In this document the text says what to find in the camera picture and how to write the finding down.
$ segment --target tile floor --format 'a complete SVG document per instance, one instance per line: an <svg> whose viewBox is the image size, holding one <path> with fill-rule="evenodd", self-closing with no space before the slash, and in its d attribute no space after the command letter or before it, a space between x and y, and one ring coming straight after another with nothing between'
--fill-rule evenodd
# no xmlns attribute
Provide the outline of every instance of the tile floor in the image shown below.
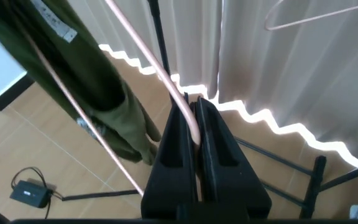
<svg viewBox="0 0 358 224"><path fill-rule="evenodd" d="M111 59L145 106L161 132L170 111L168 92L155 75L141 75L123 60ZM277 136L264 122L249 124L236 111L221 113L233 135L272 151L309 169L319 154L328 157L325 180L352 169L336 153L311 149L298 134ZM242 148L257 175L293 194L305 196L307 176L268 157ZM123 161L145 187L150 167ZM37 85L0 112L0 212L9 219L43 218L45 210L9 199L12 176L23 167L37 166L48 183L62 195L132 189L130 183L92 139ZM36 179L31 172L19 178ZM269 218L297 218L300 208L269 192L273 207ZM138 195L61 202L52 200L50 218L139 218ZM320 194L314 218L346 218L349 206L358 203L358 179Z"/></svg>

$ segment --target power adapter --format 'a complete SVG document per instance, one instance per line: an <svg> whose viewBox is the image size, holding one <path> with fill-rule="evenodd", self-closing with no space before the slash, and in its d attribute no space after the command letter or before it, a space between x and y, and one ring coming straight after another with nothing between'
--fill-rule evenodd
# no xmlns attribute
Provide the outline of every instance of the power adapter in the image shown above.
<svg viewBox="0 0 358 224"><path fill-rule="evenodd" d="M52 190L46 187L20 180L13 188L10 198L36 208L45 208L52 193Z"/></svg>

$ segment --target gray curtain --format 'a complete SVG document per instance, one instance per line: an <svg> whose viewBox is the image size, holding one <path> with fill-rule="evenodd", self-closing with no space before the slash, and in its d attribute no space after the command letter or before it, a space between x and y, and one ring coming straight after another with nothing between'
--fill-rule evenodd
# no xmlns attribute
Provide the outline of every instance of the gray curtain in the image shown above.
<svg viewBox="0 0 358 224"><path fill-rule="evenodd" d="M102 0L69 0L100 44L150 66ZM160 58L146 0L116 0ZM180 85L203 84L219 102L269 109L279 126L302 123L321 142L343 141L358 158L358 10L276 31L264 19L276 0L159 1L170 67ZM358 5L284 1L281 25Z"/></svg>

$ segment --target black baseboard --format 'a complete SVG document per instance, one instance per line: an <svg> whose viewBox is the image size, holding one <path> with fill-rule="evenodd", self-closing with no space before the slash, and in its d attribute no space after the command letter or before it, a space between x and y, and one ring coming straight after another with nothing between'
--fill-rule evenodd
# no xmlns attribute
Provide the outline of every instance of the black baseboard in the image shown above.
<svg viewBox="0 0 358 224"><path fill-rule="evenodd" d="M28 75L25 75L17 83L11 86L0 96L0 111L12 103L18 96L20 96L28 87L34 83Z"/></svg>

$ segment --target green garment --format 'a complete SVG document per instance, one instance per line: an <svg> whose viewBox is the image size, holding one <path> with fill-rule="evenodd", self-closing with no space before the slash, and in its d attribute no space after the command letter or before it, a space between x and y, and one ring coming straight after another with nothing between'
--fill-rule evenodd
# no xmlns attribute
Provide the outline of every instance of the green garment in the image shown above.
<svg viewBox="0 0 358 224"><path fill-rule="evenodd" d="M17 28L12 15L34 39L114 152L130 161L143 159L146 164L152 164L156 147L146 134L151 140L159 141L158 129L70 5L64 0L0 0L0 42L27 74L89 132Z"/></svg>

